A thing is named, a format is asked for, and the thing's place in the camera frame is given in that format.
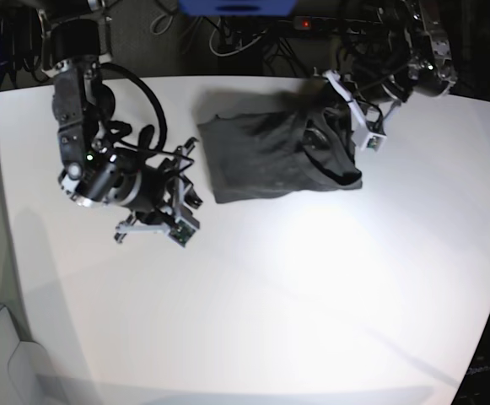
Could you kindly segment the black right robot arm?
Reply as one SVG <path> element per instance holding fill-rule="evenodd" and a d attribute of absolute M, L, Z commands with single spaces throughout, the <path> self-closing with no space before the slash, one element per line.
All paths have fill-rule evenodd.
<path fill-rule="evenodd" d="M 185 171 L 193 164 L 191 138 L 168 152 L 168 124 L 155 93 L 134 73 L 111 61 L 109 14 L 103 1 L 44 1 L 37 6 L 42 70 L 52 79 L 52 113 L 63 170 L 62 191 L 77 205 L 124 207 L 138 219 L 175 217 L 186 202 L 198 207 Z M 116 98 L 105 72 L 135 84 L 153 107 L 156 125 L 137 143 L 130 124 L 114 117 Z"/>

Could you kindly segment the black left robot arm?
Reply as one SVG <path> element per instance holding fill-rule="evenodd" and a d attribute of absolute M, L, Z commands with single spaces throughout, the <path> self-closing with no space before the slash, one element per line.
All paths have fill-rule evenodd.
<path fill-rule="evenodd" d="M 446 95 L 456 84 L 436 1 L 342 1 L 338 12 L 354 98 L 406 103 L 415 93 Z"/>

